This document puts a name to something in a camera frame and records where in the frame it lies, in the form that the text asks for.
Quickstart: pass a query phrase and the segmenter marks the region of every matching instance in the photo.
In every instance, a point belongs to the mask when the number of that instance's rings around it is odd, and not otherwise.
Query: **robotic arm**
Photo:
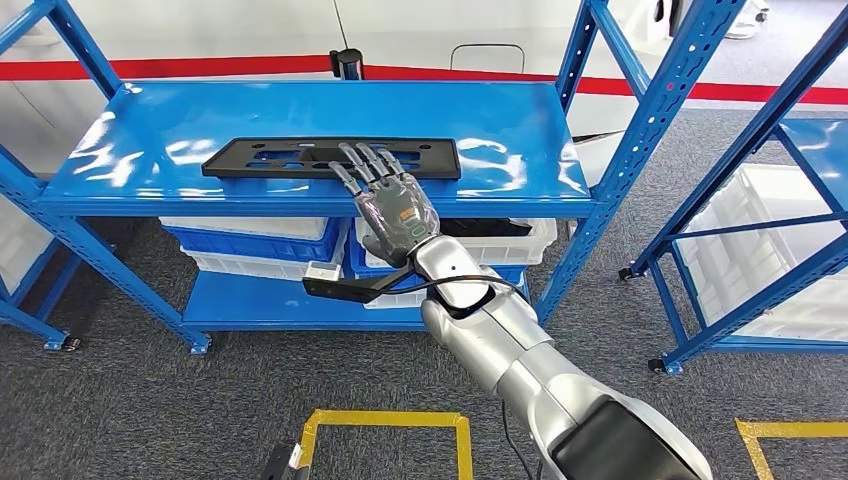
[[[363,241],[366,249],[400,270],[376,280],[345,280],[338,268],[313,264],[304,278],[310,294],[368,302],[391,293],[406,276],[424,277],[432,287],[421,305],[427,329],[518,416],[548,478],[712,479],[706,459],[680,430],[648,404],[569,362],[519,290],[478,266],[456,239],[439,234],[429,199],[388,150],[356,147],[367,164],[350,145],[340,145],[366,190],[340,164],[330,166],[374,232]]]

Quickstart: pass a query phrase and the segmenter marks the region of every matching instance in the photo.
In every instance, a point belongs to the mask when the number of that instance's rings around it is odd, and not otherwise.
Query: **yellow floor tape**
[[[737,418],[736,427],[760,480],[774,480],[760,438],[848,437],[848,422],[743,422]]]
[[[451,412],[392,412],[369,410],[315,410],[303,426],[298,467],[312,464],[319,425],[370,425],[378,427],[434,427],[456,429],[456,464],[459,480],[471,480],[471,426],[468,418]]]

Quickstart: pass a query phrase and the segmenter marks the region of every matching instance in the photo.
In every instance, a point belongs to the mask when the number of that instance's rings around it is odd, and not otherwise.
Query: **blue metal shelf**
[[[198,279],[183,318],[115,258],[79,216],[355,216],[353,202],[339,182],[219,180],[203,177],[200,164],[234,137],[452,138],[462,178],[422,182],[440,215],[579,219],[535,305],[540,323],[545,323],[743,4],[694,0],[653,79],[609,14],[607,1],[583,0],[553,84],[122,83],[67,0],[36,0],[0,31],[0,53],[46,17],[109,102],[46,187],[0,147],[0,193],[145,307],[194,353],[204,353],[207,330],[352,328],[357,320],[399,328],[411,320],[397,317],[397,312],[336,302],[330,306],[328,300],[304,298],[294,287],[271,295],[274,301],[288,299],[289,305],[240,302],[245,310],[237,311],[210,292],[232,282],[233,291],[247,299],[251,297],[246,287],[239,285],[265,281],[208,274]],[[590,189],[565,117],[598,31],[613,49],[639,106],[610,166]],[[331,314],[346,320],[326,320]]]
[[[35,313],[30,315],[24,312],[20,309],[20,305],[32,289],[35,281],[41,276],[44,267],[47,266],[47,263],[56,254],[60,245],[60,242],[55,239],[50,242],[44,252],[32,264],[29,271],[27,271],[18,288],[11,295],[5,291],[2,281],[0,281],[0,290],[2,290],[0,291],[2,293],[0,295],[0,325],[12,325],[43,338],[45,340],[44,348],[47,350],[61,349],[65,343],[65,339],[68,337],[67,332],[50,326],[47,323],[47,318],[50,316],[50,312],[53,311],[53,307],[56,306],[65,288],[67,288],[71,278],[73,278],[74,272],[76,272],[77,267],[81,263],[80,258],[76,255],[71,255],[71,258],[65,262],[61,272],[53,281],[53,285],[41,300]]]
[[[367,309],[357,303],[310,296],[300,282],[213,272],[198,274],[182,326],[207,332],[425,330],[417,308]]]
[[[357,215],[338,181],[201,175],[233,138],[275,136],[452,138],[462,178],[421,182],[445,217],[594,206],[553,85],[369,81],[125,84],[37,203],[87,216]]]
[[[848,266],[848,232],[843,232],[820,251],[803,260],[795,268],[775,280],[733,311],[707,325],[698,305],[698,292],[689,271],[677,250],[676,241],[685,237],[718,235],[763,228],[803,225],[848,219],[848,119],[791,119],[783,117],[801,96],[824,73],[848,45],[848,7],[842,10],[821,40],[792,71],[785,82],[754,116],[730,148],[722,155],[692,194],[672,215],[666,225],[623,276],[654,277],[660,300],[668,315],[677,348],[662,355],[668,373],[680,373],[683,362],[706,351],[767,351],[848,353],[848,341],[841,339],[808,340],[799,338],[770,338],[737,336],[733,333],[759,318],[766,310],[812,285],[826,275]],[[831,208],[832,213],[808,217],[778,219],[752,225],[684,232],[692,218],[701,211],[712,195],[722,187],[746,158],[771,139],[780,141],[800,169]],[[658,266],[658,259],[671,253],[683,280],[700,325],[700,331],[689,336],[674,305]]]

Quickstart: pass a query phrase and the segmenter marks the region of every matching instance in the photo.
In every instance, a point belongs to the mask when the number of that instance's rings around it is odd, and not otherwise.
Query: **red stripe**
[[[213,77],[226,75],[264,75],[312,73],[330,70],[327,55],[152,58],[111,60],[122,78]],[[87,80],[88,74],[77,61],[0,62],[0,80]]]
[[[265,75],[326,72],[330,69],[326,55],[283,55],[264,57],[166,58],[113,60],[118,76],[130,79],[205,77],[229,75]],[[498,73],[439,68],[393,67],[368,65],[369,79],[379,80],[490,80],[541,81],[554,80],[552,75]],[[0,81],[85,80],[85,70],[76,61],[0,62]],[[777,87],[771,85],[698,83],[689,98],[764,102]],[[630,95],[627,82],[621,78],[580,79],[577,91],[601,95]],[[812,87],[801,103],[848,105],[848,89]]]

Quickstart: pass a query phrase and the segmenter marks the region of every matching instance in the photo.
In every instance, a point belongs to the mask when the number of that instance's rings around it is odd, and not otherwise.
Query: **blue shelf surface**
[[[791,119],[778,138],[835,212],[848,210],[848,119]]]
[[[418,308],[367,309],[358,303],[307,295],[300,282],[213,272],[197,275],[182,326],[207,332],[426,330]]]
[[[848,342],[728,335],[710,347],[717,352],[848,352]]]
[[[340,181],[219,179],[238,137],[456,141],[459,180],[422,186],[443,216],[586,217],[595,202],[552,84],[126,83],[37,202],[65,215],[356,216]]]

